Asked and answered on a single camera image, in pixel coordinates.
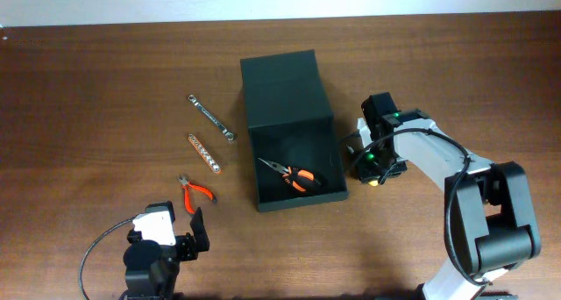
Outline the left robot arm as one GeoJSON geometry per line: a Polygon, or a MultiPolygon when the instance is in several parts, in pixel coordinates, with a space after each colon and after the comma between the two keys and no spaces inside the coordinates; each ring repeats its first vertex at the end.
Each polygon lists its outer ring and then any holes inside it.
{"type": "Polygon", "coordinates": [[[174,233],[174,207],[169,201],[150,204],[132,219],[125,250],[125,283],[128,299],[172,299],[180,264],[209,251],[202,210],[191,215],[192,232],[174,233]]]}

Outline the orange black long-nose pliers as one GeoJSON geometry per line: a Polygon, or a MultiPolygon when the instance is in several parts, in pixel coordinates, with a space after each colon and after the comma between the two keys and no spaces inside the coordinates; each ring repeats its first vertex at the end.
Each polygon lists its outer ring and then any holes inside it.
{"type": "Polygon", "coordinates": [[[326,183],[319,174],[312,173],[307,169],[291,166],[286,167],[278,162],[262,158],[259,158],[259,160],[265,163],[272,170],[278,172],[285,183],[300,193],[317,192],[326,183]]]}

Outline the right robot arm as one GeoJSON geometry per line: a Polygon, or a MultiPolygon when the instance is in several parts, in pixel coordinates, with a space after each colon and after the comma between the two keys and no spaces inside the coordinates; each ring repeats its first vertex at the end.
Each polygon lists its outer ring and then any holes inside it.
{"type": "Polygon", "coordinates": [[[447,259],[420,284],[414,299],[485,299],[497,278],[537,257],[542,248],[524,169],[469,151],[418,109],[400,111],[387,92],[368,97],[354,157],[362,183],[381,185],[417,166],[444,193],[447,259]]]}

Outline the orange socket bit rail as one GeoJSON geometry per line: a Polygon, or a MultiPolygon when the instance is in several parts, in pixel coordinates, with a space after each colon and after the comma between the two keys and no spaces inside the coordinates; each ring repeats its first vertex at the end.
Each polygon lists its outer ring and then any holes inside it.
{"type": "Polygon", "coordinates": [[[197,151],[197,153],[202,157],[202,160],[207,164],[211,171],[215,174],[221,173],[221,167],[212,157],[209,151],[204,147],[204,145],[199,141],[199,139],[194,134],[188,135],[188,141],[197,151]]]}

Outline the silver combination wrench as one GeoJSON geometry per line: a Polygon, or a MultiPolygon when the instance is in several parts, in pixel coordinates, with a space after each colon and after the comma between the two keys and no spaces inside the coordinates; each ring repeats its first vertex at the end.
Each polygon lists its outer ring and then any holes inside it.
{"type": "Polygon", "coordinates": [[[224,126],[217,118],[215,118],[209,111],[207,111],[204,106],[199,102],[199,100],[193,96],[188,95],[187,99],[199,110],[203,115],[205,115],[224,135],[224,137],[232,142],[235,140],[236,135],[234,132],[230,131],[226,126],[224,126]]]}

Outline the yellow black stubby screwdriver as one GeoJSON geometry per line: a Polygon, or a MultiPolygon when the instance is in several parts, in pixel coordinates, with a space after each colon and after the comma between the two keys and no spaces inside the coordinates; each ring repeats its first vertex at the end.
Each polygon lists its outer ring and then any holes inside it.
{"type": "Polygon", "coordinates": [[[357,179],[370,186],[378,186],[380,179],[379,164],[377,158],[371,152],[366,152],[363,157],[354,165],[352,171],[357,179]]]}

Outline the dark green box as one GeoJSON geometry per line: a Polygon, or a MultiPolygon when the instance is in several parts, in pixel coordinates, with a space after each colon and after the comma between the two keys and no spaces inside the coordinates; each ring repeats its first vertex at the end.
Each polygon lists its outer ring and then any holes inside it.
{"type": "Polygon", "coordinates": [[[258,211],[347,199],[334,115],[314,51],[246,58],[240,66],[258,211]],[[268,161],[308,170],[321,178],[322,187],[302,193],[267,166],[268,161]]]}

